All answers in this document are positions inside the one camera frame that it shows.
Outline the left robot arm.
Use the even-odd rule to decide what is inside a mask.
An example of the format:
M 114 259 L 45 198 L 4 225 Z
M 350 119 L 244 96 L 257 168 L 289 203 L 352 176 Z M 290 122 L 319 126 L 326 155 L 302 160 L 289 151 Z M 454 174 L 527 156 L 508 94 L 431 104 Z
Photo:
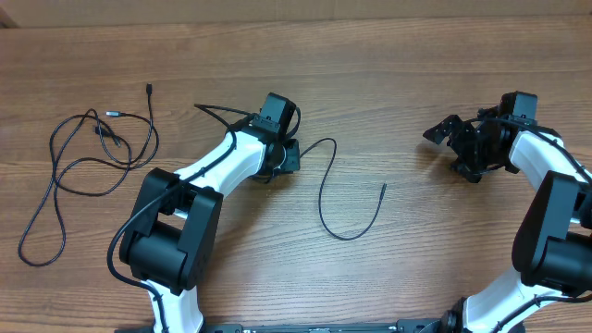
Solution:
M 130 285 L 148 291 L 147 332 L 202 332 L 197 284 L 214 247 L 224 199 L 246 179 L 270 182 L 300 168 L 294 135 L 301 111 L 270 93 L 256 114 L 226 126 L 224 140 L 198 162 L 144 178 L 129 220 L 109 246 L 129 266 Z

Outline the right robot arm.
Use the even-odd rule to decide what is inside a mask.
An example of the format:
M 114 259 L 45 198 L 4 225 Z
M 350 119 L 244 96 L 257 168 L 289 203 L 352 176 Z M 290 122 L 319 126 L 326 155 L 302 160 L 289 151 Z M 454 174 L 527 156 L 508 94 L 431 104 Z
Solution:
M 525 319 L 547 305 L 590 302 L 591 239 L 570 226 L 591 227 L 591 173 L 536 113 L 536 95 L 509 92 L 472 119 L 450 115 L 425 131 L 456 153 L 450 167 L 469 182 L 503 168 L 524 173 L 536 195 L 515 235 L 512 267 L 441 318 L 413 322 L 415 331 L 523 332 Z

